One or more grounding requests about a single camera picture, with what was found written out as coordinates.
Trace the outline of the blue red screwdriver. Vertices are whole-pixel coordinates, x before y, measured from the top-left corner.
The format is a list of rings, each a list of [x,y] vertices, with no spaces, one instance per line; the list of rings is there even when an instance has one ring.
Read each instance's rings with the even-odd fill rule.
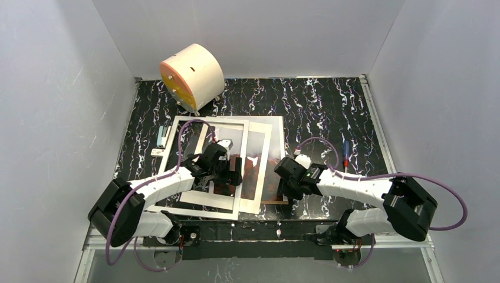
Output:
[[[347,173],[350,164],[350,155],[351,155],[350,141],[345,139],[343,142],[343,168],[345,173]]]

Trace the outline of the autumn forest photo print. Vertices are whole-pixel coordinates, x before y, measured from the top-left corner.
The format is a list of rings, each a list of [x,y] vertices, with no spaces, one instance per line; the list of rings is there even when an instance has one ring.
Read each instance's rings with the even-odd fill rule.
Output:
[[[265,184],[261,200],[277,200],[287,198],[278,193],[279,176],[274,173],[274,168],[278,162],[285,157],[284,140],[284,118],[282,116],[224,116],[224,119],[247,120],[257,123],[270,124],[271,145],[269,147],[269,156],[267,169],[265,173]]]

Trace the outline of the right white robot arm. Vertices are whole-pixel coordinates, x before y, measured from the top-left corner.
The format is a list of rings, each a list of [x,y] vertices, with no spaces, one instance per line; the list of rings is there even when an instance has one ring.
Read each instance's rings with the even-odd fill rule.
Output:
[[[305,167],[290,157],[280,160],[274,172],[280,178],[280,191],[290,199],[338,196],[370,205],[365,210],[347,209],[324,232],[306,236],[319,245],[350,242],[377,233],[398,233],[422,242],[438,204],[414,178],[407,176],[376,179],[342,173],[323,164]]]

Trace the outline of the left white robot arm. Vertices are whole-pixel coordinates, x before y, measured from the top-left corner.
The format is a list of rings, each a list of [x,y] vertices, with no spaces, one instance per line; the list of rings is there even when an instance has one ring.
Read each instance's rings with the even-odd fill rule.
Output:
[[[240,185],[240,157],[230,169],[232,140],[209,144],[201,154],[190,154],[179,168],[145,178],[113,179],[88,213],[90,223],[110,246],[118,247],[135,237],[155,237],[167,245],[178,243],[181,223],[172,212],[150,211],[157,202],[208,182]]]

